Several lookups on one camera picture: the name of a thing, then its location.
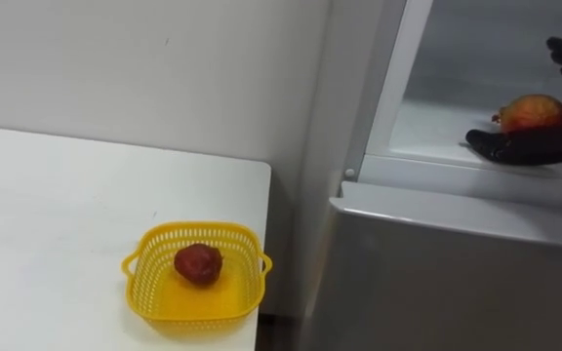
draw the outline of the refrigerator door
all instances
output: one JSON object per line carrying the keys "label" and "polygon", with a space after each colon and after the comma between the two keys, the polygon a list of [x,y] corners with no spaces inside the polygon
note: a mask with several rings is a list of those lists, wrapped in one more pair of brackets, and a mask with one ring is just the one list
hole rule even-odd
{"label": "refrigerator door", "polygon": [[340,212],[516,241],[562,246],[562,210],[345,181]]}
{"label": "refrigerator door", "polygon": [[562,248],[438,229],[445,209],[409,225],[411,205],[344,188],[301,350],[562,350]]}

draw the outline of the white wall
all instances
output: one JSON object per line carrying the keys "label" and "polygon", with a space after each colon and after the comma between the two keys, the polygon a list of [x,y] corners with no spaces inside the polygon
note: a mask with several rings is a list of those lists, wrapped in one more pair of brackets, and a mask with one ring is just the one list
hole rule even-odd
{"label": "white wall", "polygon": [[0,0],[0,127],[270,163],[274,281],[328,3]]}

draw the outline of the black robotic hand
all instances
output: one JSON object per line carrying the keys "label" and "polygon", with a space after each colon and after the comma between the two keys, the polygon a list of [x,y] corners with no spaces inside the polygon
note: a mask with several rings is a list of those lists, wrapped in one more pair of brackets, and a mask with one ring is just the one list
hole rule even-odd
{"label": "black robotic hand", "polygon": [[[552,60],[562,66],[562,39],[549,38],[547,47]],[[500,164],[540,166],[562,163],[562,128],[536,128],[507,134],[471,130],[465,140],[478,154]]]}

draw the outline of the red and yellow apple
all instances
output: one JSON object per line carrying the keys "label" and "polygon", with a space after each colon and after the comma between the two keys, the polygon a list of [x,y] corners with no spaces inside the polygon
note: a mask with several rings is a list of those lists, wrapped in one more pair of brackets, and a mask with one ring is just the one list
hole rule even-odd
{"label": "red and yellow apple", "polygon": [[492,121],[503,133],[541,127],[562,128],[562,102],[547,95],[525,95],[500,109]]}

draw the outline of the gray refrigerator panel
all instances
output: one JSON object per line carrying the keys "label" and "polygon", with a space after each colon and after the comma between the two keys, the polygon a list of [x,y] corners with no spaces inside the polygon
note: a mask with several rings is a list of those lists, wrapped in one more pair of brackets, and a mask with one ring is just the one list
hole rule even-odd
{"label": "gray refrigerator panel", "polygon": [[331,221],[301,350],[562,350],[562,248]]}

